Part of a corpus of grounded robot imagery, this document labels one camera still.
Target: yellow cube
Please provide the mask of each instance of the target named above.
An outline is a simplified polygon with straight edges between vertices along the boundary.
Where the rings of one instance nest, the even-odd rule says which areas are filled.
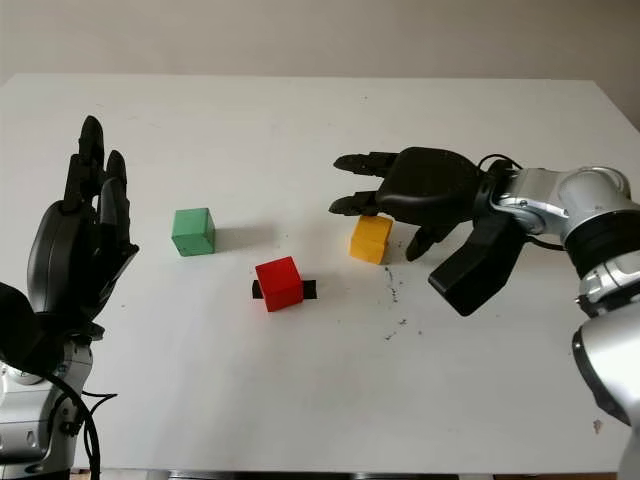
[[[393,220],[362,216],[351,236],[349,255],[365,262],[382,263]]]

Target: table surface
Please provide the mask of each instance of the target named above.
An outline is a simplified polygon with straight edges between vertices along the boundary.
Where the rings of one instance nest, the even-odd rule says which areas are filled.
[[[461,318],[426,279],[468,226],[410,264],[415,229],[395,224],[385,268],[349,257],[356,219],[327,213],[379,183],[336,157],[412,145],[606,164],[638,196],[640,136],[594,83],[18,75],[0,92],[4,282],[26,288],[85,115],[128,162],[142,250],[99,317],[86,385],[120,393],[96,413],[105,467],[616,468],[628,431],[574,366],[585,317],[566,255],[525,247],[508,286]],[[219,253],[181,258],[173,212],[205,206]],[[254,266],[287,255],[319,298],[268,314],[251,299]]]

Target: cube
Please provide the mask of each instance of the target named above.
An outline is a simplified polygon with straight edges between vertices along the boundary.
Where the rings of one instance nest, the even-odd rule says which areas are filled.
[[[349,255],[365,262],[382,263],[393,220],[362,216],[351,236]]]
[[[215,252],[215,226],[209,209],[177,210],[171,239],[183,257]]]
[[[268,312],[302,302],[302,279],[293,258],[285,257],[256,267]]]

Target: red cube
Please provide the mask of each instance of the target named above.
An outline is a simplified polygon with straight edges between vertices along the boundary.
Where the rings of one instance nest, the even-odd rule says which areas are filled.
[[[267,311],[302,302],[302,279],[293,258],[285,257],[256,267]]]

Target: white wall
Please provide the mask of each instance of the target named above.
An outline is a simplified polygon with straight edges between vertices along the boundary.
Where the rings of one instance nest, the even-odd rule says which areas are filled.
[[[634,0],[0,0],[15,72],[594,79],[640,126]]]

